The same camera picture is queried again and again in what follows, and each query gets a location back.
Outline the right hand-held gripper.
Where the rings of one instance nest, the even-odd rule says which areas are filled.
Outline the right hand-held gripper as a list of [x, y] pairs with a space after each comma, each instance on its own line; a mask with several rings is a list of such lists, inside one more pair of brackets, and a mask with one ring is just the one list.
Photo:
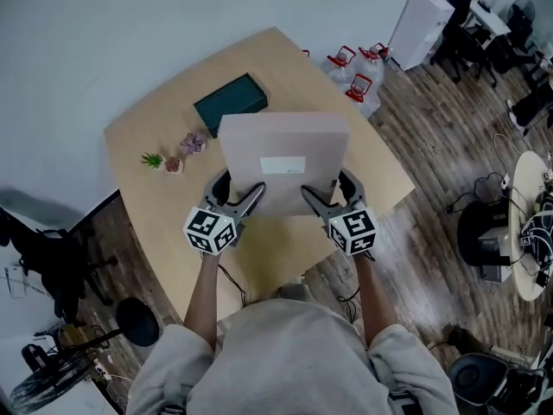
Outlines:
[[301, 186], [303, 200], [316, 216], [327, 223], [327, 236], [347, 257], [368, 252], [374, 245], [378, 226], [373, 211], [367, 206], [365, 188], [351, 171], [342, 168], [339, 174], [341, 193], [346, 205], [336, 215], [336, 204], [322, 199], [318, 192], [308, 185]]

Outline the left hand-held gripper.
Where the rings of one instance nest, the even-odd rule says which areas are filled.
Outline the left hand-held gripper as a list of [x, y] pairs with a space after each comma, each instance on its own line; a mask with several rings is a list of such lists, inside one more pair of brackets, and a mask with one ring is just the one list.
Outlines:
[[231, 176], [227, 168], [205, 186], [200, 204], [192, 207], [182, 231], [191, 247], [210, 255], [236, 246], [244, 230], [242, 219], [251, 215], [265, 191], [265, 183], [255, 184], [236, 202], [229, 202]]

